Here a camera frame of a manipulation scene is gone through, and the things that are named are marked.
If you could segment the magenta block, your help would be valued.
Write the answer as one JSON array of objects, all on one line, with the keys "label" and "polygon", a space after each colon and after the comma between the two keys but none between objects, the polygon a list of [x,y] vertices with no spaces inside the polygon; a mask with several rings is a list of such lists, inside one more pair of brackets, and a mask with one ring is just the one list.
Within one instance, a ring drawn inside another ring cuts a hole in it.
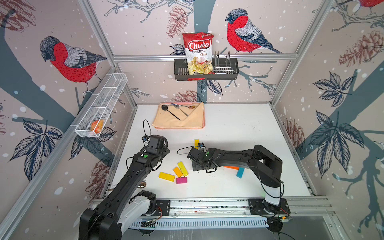
[{"label": "magenta block", "polygon": [[176,184],[186,184],[188,182],[187,177],[176,178]]}]

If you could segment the yellow long block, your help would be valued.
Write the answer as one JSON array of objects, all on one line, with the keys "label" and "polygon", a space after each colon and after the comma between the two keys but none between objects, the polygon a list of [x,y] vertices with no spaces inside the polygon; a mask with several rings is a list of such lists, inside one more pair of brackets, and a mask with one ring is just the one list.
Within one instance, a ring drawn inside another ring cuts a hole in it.
[{"label": "yellow long block", "polygon": [[171,175],[171,174],[160,172],[159,178],[166,180],[166,181],[174,182],[176,177],[174,175]]}]

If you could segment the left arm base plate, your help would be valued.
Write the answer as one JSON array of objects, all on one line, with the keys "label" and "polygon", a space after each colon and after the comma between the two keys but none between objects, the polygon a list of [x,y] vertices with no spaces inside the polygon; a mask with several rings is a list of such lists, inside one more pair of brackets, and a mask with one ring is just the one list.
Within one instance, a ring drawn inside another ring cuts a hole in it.
[{"label": "left arm base plate", "polygon": [[151,214],[151,216],[160,217],[160,216],[169,216],[171,208],[170,200],[157,200],[155,211]]}]

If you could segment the lime yellow block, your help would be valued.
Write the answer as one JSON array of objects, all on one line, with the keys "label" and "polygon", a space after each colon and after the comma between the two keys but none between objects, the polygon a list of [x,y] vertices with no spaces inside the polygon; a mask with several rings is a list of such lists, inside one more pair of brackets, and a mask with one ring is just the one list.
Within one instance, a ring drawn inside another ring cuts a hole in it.
[{"label": "lime yellow block", "polygon": [[178,162],[178,167],[181,170],[181,172],[182,172],[184,177],[189,175],[189,173],[188,173],[188,171],[187,171],[187,169],[186,169],[186,167],[185,167],[183,162]]}]

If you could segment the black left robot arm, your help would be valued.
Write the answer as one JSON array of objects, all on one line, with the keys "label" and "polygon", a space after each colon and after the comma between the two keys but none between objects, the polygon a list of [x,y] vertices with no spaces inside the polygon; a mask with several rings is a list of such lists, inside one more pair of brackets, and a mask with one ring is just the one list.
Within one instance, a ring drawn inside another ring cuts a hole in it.
[{"label": "black left robot arm", "polygon": [[125,230],[142,214],[156,207],[156,195],[141,191],[132,197],[139,184],[162,164],[170,153],[165,137],[152,135],[149,144],[132,157],[126,174],[114,190],[94,210],[80,217],[79,240],[120,240]]}]

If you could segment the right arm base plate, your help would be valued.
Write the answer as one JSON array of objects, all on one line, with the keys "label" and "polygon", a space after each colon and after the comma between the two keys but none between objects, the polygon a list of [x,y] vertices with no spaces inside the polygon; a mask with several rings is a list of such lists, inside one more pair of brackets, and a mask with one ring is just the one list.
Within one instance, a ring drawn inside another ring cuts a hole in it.
[{"label": "right arm base plate", "polygon": [[249,204],[251,215],[274,217],[274,216],[287,216],[291,214],[291,211],[286,199],[281,199],[280,203],[277,206],[269,204],[265,201],[265,199],[261,199],[261,198],[248,199],[248,204]]}]

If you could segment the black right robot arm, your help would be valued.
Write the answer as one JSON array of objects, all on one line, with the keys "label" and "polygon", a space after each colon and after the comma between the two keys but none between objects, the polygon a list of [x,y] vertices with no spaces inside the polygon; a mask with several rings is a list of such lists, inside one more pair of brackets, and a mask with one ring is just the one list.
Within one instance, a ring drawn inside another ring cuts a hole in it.
[{"label": "black right robot arm", "polygon": [[187,154],[195,165],[207,174],[219,167],[238,167],[250,169],[258,178],[266,193],[264,205],[276,210],[281,207],[285,188],[281,180],[283,161],[261,145],[242,151],[225,151],[209,148],[206,151],[191,148]]}]

